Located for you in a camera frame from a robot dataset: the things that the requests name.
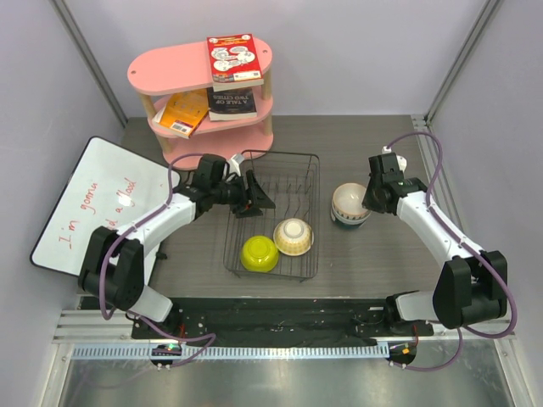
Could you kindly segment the white bowl with green stripes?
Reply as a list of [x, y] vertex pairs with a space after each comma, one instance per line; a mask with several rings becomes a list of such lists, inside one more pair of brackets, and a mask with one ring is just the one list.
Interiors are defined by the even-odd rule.
[[332, 196], [332, 207], [346, 220], [359, 220], [370, 214], [362, 201], [367, 189], [358, 183], [345, 183], [336, 188]]

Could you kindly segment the plain white ribbed bowl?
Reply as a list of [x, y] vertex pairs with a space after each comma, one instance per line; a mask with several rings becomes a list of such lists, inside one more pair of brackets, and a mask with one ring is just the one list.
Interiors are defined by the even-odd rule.
[[368, 220], [369, 217], [370, 217], [370, 215], [371, 215], [371, 213], [367, 211], [361, 218], [348, 219], [346, 216], [342, 216], [338, 211], [336, 211], [334, 207], [332, 207], [332, 208], [330, 209], [330, 216], [331, 216], [331, 219], [332, 219], [333, 217], [342, 218], [342, 219], [344, 220], [345, 223], [347, 223], [347, 222], [356, 222], [356, 221], [359, 221], [359, 220], [362, 220], [362, 219]]

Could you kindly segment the black wire dish rack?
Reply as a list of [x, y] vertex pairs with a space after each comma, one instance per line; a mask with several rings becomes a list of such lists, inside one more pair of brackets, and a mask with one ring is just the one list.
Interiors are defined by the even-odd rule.
[[313, 153], [243, 151], [240, 170], [252, 170], [274, 209], [263, 209], [257, 217], [239, 219], [229, 215], [223, 264], [236, 276], [249, 276], [241, 262], [242, 247], [252, 236], [273, 237], [283, 220], [296, 218], [312, 231], [311, 248], [300, 256], [281, 254], [277, 266], [268, 275], [303, 282], [318, 271], [318, 234], [320, 226], [320, 160]]

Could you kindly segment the white bowl with yellow pattern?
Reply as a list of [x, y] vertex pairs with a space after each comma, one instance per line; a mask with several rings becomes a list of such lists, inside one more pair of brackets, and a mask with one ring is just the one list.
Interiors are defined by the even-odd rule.
[[313, 230], [304, 220], [289, 218], [277, 224], [273, 241], [282, 254], [297, 257], [311, 249], [314, 241]]

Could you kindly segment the teal and white bowl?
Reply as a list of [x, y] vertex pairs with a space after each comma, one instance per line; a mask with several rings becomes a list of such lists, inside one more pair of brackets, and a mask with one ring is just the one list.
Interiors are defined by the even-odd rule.
[[366, 219], [362, 219], [362, 220], [359, 220], [359, 221], [356, 221], [356, 222], [347, 222], [345, 223], [344, 220], [342, 218], [337, 218], [337, 217], [333, 217], [332, 218], [332, 222], [342, 228], [342, 229], [345, 229], [345, 230], [356, 230], [356, 229], [359, 229], [361, 228], [366, 222], [367, 220]]

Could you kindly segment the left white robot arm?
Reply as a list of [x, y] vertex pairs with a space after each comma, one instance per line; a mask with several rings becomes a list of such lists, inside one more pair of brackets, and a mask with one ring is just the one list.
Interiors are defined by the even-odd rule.
[[102, 317], [116, 310], [151, 323], [163, 338], [174, 337], [180, 312], [170, 298], [151, 288], [144, 278], [144, 260], [169, 235], [189, 225], [215, 205], [227, 205], [238, 218], [262, 215], [275, 204], [252, 170], [240, 172], [240, 154], [224, 159], [198, 154], [196, 171], [187, 181], [167, 182], [164, 203], [118, 229], [100, 226], [89, 239], [78, 284], [98, 299]]

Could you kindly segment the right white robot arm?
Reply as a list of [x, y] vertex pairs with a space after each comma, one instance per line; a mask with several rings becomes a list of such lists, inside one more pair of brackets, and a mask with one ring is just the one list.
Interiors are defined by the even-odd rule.
[[507, 313], [507, 261], [499, 251], [486, 251], [463, 235], [428, 194], [418, 178], [404, 177], [395, 153], [372, 156], [366, 209], [392, 214], [405, 222], [441, 267], [432, 292], [389, 297], [383, 324], [400, 335], [417, 320], [438, 321], [453, 329], [501, 318]]

